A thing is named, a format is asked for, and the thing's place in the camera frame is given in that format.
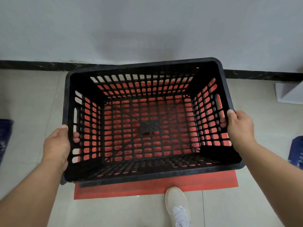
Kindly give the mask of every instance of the white wall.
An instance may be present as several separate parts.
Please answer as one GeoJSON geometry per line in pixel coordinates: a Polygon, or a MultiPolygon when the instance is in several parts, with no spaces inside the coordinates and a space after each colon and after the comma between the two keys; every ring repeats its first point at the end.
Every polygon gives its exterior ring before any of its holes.
{"type": "Polygon", "coordinates": [[[303,0],[1,0],[0,60],[125,64],[217,57],[297,72],[303,0]]]}

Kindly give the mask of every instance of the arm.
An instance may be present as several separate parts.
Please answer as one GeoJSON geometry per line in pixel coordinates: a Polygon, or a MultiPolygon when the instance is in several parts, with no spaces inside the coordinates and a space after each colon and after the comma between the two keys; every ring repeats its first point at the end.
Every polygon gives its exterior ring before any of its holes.
{"type": "MultiPolygon", "coordinates": [[[[62,125],[46,138],[41,163],[0,201],[1,226],[47,226],[70,152],[68,128],[62,125]]],[[[74,133],[74,142],[79,142],[74,133]]]]}
{"type": "MultiPolygon", "coordinates": [[[[227,127],[235,150],[246,163],[282,223],[303,223],[303,171],[259,145],[254,138],[252,119],[243,111],[227,111],[227,127]]],[[[226,126],[221,119],[221,127],[226,126]]]]}

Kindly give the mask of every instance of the shoe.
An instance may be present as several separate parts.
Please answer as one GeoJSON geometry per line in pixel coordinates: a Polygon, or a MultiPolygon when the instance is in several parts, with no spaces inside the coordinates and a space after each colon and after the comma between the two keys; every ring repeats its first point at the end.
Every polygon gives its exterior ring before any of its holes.
{"type": "Polygon", "coordinates": [[[171,187],[166,191],[165,207],[173,227],[192,227],[188,201],[178,187],[171,187]]]}

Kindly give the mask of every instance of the fingernail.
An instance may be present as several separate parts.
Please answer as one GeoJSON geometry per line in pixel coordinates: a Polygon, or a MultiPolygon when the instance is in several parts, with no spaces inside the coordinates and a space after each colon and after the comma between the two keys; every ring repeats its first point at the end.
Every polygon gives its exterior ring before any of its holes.
{"type": "Polygon", "coordinates": [[[68,126],[63,124],[63,125],[60,126],[60,128],[68,128],[68,126]]]}
{"type": "Polygon", "coordinates": [[[233,111],[232,109],[229,109],[229,110],[227,111],[227,114],[230,114],[230,113],[234,113],[234,111],[233,111]]]}

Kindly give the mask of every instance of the blue fabric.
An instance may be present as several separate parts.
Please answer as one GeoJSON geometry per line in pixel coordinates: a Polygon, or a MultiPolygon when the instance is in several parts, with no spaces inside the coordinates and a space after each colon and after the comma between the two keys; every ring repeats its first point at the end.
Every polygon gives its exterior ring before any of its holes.
{"type": "Polygon", "coordinates": [[[288,162],[303,169],[303,136],[298,136],[292,140],[288,162]]]}
{"type": "Polygon", "coordinates": [[[12,133],[13,121],[0,119],[0,164],[12,133]]]}

